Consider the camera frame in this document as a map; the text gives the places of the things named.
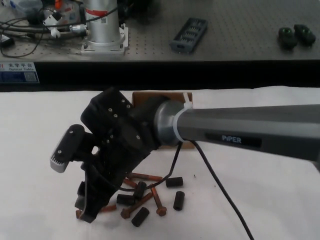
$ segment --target mounting hole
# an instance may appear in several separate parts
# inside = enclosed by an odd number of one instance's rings
[[[95,155],[98,151],[99,151],[99,148],[97,146],[94,146],[91,153]]]

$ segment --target black cylinder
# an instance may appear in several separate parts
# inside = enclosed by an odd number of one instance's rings
[[[132,224],[135,227],[140,227],[140,225],[144,222],[144,220],[149,215],[149,210],[146,209],[144,206],[138,211],[138,213],[134,216],[134,218],[131,220]]]
[[[184,179],[181,176],[168,178],[165,180],[165,185],[167,188],[181,187],[184,185]]]
[[[140,200],[144,196],[144,192],[146,190],[147,184],[144,181],[140,181],[135,188],[133,196]]]
[[[173,209],[176,211],[181,211],[184,207],[185,193],[183,191],[177,191],[175,194]]]
[[[118,194],[118,196],[116,196],[116,203],[132,206],[135,204],[135,197],[133,195]]]

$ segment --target black cable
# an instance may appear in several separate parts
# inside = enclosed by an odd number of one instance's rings
[[[97,16],[95,18],[92,18],[92,19],[89,19],[89,20],[86,20],[85,22],[86,23],[90,23],[90,22],[93,22],[93,21],[96,21],[96,20],[99,20],[99,19],[102,19],[104,17],[107,17],[109,16],[110,14],[114,13],[115,11],[118,10],[118,7],[115,7],[114,9],[112,9],[111,11],[108,11],[106,14],[102,15],[102,16]],[[14,27],[14,28],[30,28],[29,25],[14,25],[14,24],[11,24],[11,23],[6,23],[6,22],[2,22],[0,21],[0,24],[5,24],[5,25],[8,25],[9,27]],[[80,23],[69,23],[69,24],[59,24],[59,25],[47,25],[45,26],[45,28],[61,28],[61,27],[68,27],[68,26],[73,26],[73,25],[78,25]],[[33,28],[43,28],[44,26],[33,26]]]
[[[10,31],[10,32],[17,32],[17,33],[30,33],[30,34],[42,34],[42,30],[38,30],[38,29],[25,29],[25,28],[17,28],[17,27],[10,27],[7,29],[7,27],[3,27],[0,25],[0,30],[6,30],[6,31]]]
[[[165,180],[167,180],[168,178],[171,177],[174,169],[175,169],[175,166],[176,166],[176,162],[177,162],[177,159],[178,159],[178,156],[179,156],[179,153],[180,153],[180,150],[181,150],[181,147],[182,147],[182,142],[179,142],[178,144],[178,147],[175,151],[175,155],[174,155],[174,158],[173,158],[173,161],[172,161],[172,165],[171,165],[171,168],[170,168],[170,171],[169,173],[161,180],[161,181],[158,181],[156,183],[153,183],[153,184],[150,184],[149,186],[146,187],[146,189],[151,189],[151,188],[154,188],[160,184],[162,184]],[[101,176],[101,179],[108,185],[110,185],[111,187],[117,189],[117,190],[121,190],[121,191],[124,191],[124,192],[134,192],[135,189],[134,188],[123,188],[123,187],[119,187],[119,186],[116,186],[114,185],[112,182],[110,182],[109,180],[107,180],[106,178],[104,178],[102,175]]]
[[[19,19],[18,21],[15,22],[15,24],[18,23],[18,22],[24,21],[24,20],[25,20],[25,19]],[[41,42],[41,40],[42,40],[42,38],[43,38],[43,36],[44,36],[44,34],[45,34],[45,28],[43,28],[42,35],[41,35],[41,37],[39,38],[38,42],[36,43],[35,47],[33,48],[33,50],[32,50],[31,52],[29,52],[29,53],[27,53],[27,54],[23,54],[23,55],[18,55],[18,56],[13,56],[13,55],[12,55],[12,56],[11,56],[11,55],[5,54],[5,53],[3,52],[3,48],[2,48],[2,35],[4,35],[5,31],[6,31],[9,27],[10,27],[10,26],[8,25],[5,29],[2,30],[2,32],[1,32],[1,34],[0,34],[0,52],[1,52],[1,54],[2,54],[3,56],[5,56],[5,57],[7,57],[7,58],[22,58],[22,57],[26,57],[26,56],[29,56],[29,55],[33,54],[34,51],[37,49],[38,45],[40,44],[40,42]]]
[[[239,217],[246,233],[248,234],[250,240],[255,240],[254,237],[251,234],[251,231],[244,219],[244,217],[241,215],[240,211],[238,210],[237,206],[235,205],[235,203],[232,201],[231,197],[229,196],[229,194],[227,193],[226,189],[224,188],[224,186],[222,185],[222,183],[220,182],[218,176],[216,175],[215,171],[212,169],[204,151],[201,149],[201,147],[199,146],[199,144],[196,141],[190,141],[198,150],[198,152],[200,153],[205,165],[207,166],[207,168],[209,169],[212,177],[214,178],[214,180],[216,181],[216,183],[218,184],[219,188],[221,189],[223,195],[225,196],[225,198],[228,200],[228,202],[230,203],[231,207],[233,208],[233,210],[235,211],[235,213],[237,214],[237,216]]]

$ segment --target screw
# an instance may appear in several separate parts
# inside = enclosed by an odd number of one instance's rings
[[[82,211],[80,209],[76,210],[75,211],[76,219],[81,219],[81,214],[82,214]]]
[[[129,173],[126,177],[128,179],[144,179],[144,180],[149,180],[154,182],[159,182],[163,179],[162,176],[152,176],[152,175],[133,173],[133,172]]]
[[[130,218],[130,214],[136,210],[137,208],[141,207],[145,202],[147,202],[148,200],[150,200],[152,198],[152,192],[149,192],[147,195],[145,195],[143,198],[141,198],[140,201],[138,201],[135,205],[128,207],[128,208],[124,208],[122,209],[121,212],[121,217],[123,219],[128,219]]]
[[[151,192],[153,194],[153,198],[155,201],[156,206],[158,209],[156,210],[156,214],[158,214],[160,217],[164,216],[167,214],[167,208],[165,206],[162,206],[162,203],[160,201],[159,195],[157,193],[157,190],[155,187],[151,188]]]
[[[124,184],[127,184],[128,186],[132,187],[132,188],[136,188],[138,184],[136,184],[134,181],[129,180],[128,178],[125,178],[123,180]]]
[[[109,205],[101,208],[100,213],[108,213],[117,210],[117,205]]]

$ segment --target white cloth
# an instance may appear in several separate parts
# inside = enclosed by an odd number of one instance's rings
[[[196,150],[182,151],[173,172],[184,180],[179,189],[185,192],[183,211],[173,209],[178,190],[162,184],[157,190],[167,215],[158,216],[151,199],[145,205],[150,214],[139,228],[121,218],[121,206],[92,224],[77,220],[74,203],[84,180],[80,163],[70,163],[59,174],[50,168],[49,158],[65,130],[81,123],[82,111],[97,94],[0,93],[0,240],[249,239]],[[129,99],[131,94],[124,92]],[[320,89],[193,91],[195,109],[302,104],[320,104]],[[200,145],[256,240],[320,239],[320,173],[310,162]],[[155,151],[135,171],[164,176],[174,153]]]

